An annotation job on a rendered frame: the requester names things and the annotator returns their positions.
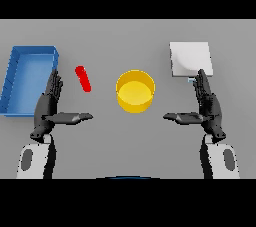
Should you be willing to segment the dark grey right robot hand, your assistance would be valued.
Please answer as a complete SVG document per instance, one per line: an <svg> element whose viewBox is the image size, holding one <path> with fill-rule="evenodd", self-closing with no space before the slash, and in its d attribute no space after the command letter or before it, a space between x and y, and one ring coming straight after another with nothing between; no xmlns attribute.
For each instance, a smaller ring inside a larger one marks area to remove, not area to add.
<svg viewBox="0 0 256 227"><path fill-rule="evenodd" d="M211 135L213 142L218 143L226 138L222 129L222 110L215 93L210 89L207 75L203 69L198 71L194 81L199 111L190 113L166 113L165 120L179 125L199 124L206 134Z"/></svg>

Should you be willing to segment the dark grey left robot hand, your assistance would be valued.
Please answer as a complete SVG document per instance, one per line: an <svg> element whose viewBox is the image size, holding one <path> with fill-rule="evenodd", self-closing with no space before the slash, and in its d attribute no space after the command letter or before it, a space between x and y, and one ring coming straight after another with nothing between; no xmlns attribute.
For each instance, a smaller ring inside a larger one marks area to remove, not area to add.
<svg viewBox="0 0 256 227"><path fill-rule="evenodd" d="M58 71L54 69L34 111L34 129L30 138L38 143L43 142L44 136L50 134L56 124L77 125L82 121L93 118L90 113L57 112L62 86L63 81Z"/></svg>

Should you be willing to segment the red beaker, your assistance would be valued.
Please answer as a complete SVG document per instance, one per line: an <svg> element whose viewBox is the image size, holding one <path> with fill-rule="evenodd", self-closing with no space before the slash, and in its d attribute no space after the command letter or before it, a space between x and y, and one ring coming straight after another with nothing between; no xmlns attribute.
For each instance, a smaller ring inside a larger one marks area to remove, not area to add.
<svg viewBox="0 0 256 227"><path fill-rule="evenodd" d="M89 93L91 91L91 84L90 84L90 80L88 78L85 67L82 65L77 66L75 68L75 73L79 79L79 82L83 88L83 91Z"/></svg>

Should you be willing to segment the pale square measuring scale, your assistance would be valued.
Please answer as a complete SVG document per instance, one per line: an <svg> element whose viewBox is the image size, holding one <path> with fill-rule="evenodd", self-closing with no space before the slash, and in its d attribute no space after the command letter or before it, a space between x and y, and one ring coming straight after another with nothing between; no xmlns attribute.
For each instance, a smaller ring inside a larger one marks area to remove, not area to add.
<svg viewBox="0 0 256 227"><path fill-rule="evenodd" d="M200 69L209 77L213 75L207 42L170 42L169 48L173 77L195 77Z"/></svg>

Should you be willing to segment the yellow bowl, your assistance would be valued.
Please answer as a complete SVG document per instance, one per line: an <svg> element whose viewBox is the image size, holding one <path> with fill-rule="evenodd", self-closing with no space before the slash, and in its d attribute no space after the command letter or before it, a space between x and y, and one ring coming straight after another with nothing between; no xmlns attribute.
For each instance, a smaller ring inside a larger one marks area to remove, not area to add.
<svg viewBox="0 0 256 227"><path fill-rule="evenodd" d="M152 104L154 93L153 78L142 70L129 70L121 74L116 82L116 100L128 113L146 111Z"/></svg>

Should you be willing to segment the blue tray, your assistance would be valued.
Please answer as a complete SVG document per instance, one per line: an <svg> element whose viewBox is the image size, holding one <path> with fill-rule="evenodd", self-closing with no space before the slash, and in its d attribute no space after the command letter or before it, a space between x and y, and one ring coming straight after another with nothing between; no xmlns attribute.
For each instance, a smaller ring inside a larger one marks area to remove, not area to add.
<svg viewBox="0 0 256 227"><path fill-rule="evenodd" d="M0 95L0 115L33 117L58 57L55 46L13 46Z"/></svg>

